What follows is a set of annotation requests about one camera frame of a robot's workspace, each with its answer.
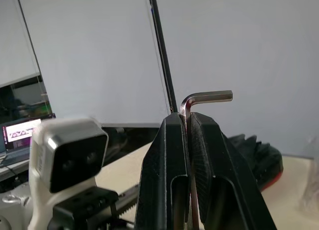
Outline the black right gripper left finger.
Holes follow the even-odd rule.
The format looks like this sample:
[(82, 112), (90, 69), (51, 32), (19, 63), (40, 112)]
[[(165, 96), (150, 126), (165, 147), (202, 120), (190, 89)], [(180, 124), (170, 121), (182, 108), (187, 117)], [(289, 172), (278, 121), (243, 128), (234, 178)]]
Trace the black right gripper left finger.
[(172, 113), (163, 119), (142, 162), (135, 230), (184, 230), (189, 198), (185, 127)]

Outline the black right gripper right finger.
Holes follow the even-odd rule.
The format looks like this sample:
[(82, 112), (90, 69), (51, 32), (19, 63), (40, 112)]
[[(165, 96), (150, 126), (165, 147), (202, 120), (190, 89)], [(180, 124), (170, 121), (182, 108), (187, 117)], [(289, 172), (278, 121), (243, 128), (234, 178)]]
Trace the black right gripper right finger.
[(192, 113), (191, 142), (204, 230), (277, 230), (247, 161), (211, 117)]

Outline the silver L-shaped hex key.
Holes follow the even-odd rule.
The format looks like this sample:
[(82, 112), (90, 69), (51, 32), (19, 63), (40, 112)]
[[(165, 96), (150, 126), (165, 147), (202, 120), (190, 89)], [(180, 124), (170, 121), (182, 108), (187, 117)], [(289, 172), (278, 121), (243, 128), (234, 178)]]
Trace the silver L-shaped hex key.
[(189, 160), (191, 166), (191, 186), (190, 186), (190, 213), (187, 222), (188, 230), (199, 230), (198, 200), (195, 182), (195, 168), (192, 156), (192, 138), (191, 138), (191, 107), (203, 103), (229, 102), (233, 99), (231, 90), (198, 92), (187, 96), (180, 107), (180, 115), (183, 117), (185, 132), (187, 138)]

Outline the black and red hex key holder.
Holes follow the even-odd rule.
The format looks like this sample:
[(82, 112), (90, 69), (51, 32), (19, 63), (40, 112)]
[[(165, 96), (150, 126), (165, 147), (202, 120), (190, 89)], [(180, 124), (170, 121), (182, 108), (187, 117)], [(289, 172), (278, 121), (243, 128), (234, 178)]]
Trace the black and red hex key holder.
[(274, 184), (282, 175), (282, 154), (269, 143), (257, 140), (256, 135), (245, 137), (240, 134), (224, 137), (236, 169), (241, 189), (263, 191)]

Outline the open laptop with lit screen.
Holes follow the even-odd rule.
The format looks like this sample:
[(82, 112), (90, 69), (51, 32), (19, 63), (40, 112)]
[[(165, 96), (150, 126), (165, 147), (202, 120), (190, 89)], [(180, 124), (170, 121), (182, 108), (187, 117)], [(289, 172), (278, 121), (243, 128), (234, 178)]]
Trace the open laptop with lit screen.
[(34, 129), (41, 122), (42, 120), (38, 118), (2, 126), (5, 157), (0, 162), (0, 167), (29, 159), (31, 137)]

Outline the thin black upright pole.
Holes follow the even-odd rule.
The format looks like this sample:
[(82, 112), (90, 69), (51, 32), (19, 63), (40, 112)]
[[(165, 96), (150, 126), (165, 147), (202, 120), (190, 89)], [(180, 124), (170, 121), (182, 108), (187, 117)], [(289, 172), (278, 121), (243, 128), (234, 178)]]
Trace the thin black upright pole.
[(168, 61), (167, 51), (165, 46), (165, 40), (164, 40), (164, 36), (162, 32), (158, 3), (157, 3), (157, 0), (149, 0), (149, 1), (150, 1), (151, 13), (152, 13), (156, 39), (157, 39), (157, 44), (159, 49), (159, 57), (160, 57), (160, 62), (161, 62), (161, 67), (162, 67), (162, 72), (164, 77), (164, 83), (165, 83), (166, 93), (168, 97), (169, 109), (171, 113), (178, 112), (175, 93), (174, 93), (174, 87), (173, 87), (171, 72), (169, 67), (169, 61)]

